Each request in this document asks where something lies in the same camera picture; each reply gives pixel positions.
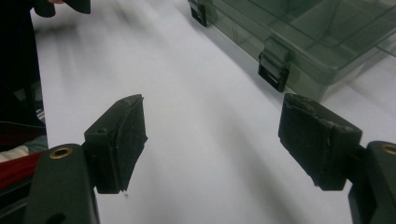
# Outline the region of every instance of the white table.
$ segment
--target white table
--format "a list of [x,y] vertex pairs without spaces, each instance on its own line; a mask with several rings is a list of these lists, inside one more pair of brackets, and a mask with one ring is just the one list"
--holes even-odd
[[[128,190],[97,194],[102,223],[351,223],[347,194],[323,192],[277,137],[283,95],[258,63],[187,0],[92,1],[34,16],[51,147],[83,133],[120,98],[145,97],[148,141]],[[396,59],[388,57],[323,104],[396,141]]]

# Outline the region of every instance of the red object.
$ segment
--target red object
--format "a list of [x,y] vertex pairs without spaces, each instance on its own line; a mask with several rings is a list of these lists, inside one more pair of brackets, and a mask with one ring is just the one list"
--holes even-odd
[[38,158],[44,152],[37,152],[15,160],[0,162],[0,189],[33,175]]

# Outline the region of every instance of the brass insert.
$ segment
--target brass insert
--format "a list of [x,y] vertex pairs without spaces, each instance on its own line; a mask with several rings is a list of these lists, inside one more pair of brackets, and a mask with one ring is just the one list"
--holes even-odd
[[61,148],[58,148],[58,149],[52,151],[49,154],[49,157],[51,159],[61,159],[63,157],[70,155],[72,152],[73,152],[73,149],[70,147],[61,147]]
[[390,145],[390,144],[382,145],[382,149],[388,152],[389,154],[396,155],[396,146],[394,145]]

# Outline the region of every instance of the plastic box latch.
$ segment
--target plastic box latch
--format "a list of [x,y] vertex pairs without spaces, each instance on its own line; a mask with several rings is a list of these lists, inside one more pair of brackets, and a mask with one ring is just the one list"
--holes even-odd
[[207,26],[206,22],[206,10],[204,5],[199,4],[197,1],[189,0],[191,15],[196,21],[201,23],[204,27]]
[[259,75],[282,92],[289,77],[289,51],[273,38],[268,38],[264,47],[259,56]]

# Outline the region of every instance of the clear plastic storage box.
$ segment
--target clear plastic storage box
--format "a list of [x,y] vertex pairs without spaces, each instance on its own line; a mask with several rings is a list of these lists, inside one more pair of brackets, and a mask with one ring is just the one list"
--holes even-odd
[[396,0],[189,0],[279,91],[320,101],[396,49]]

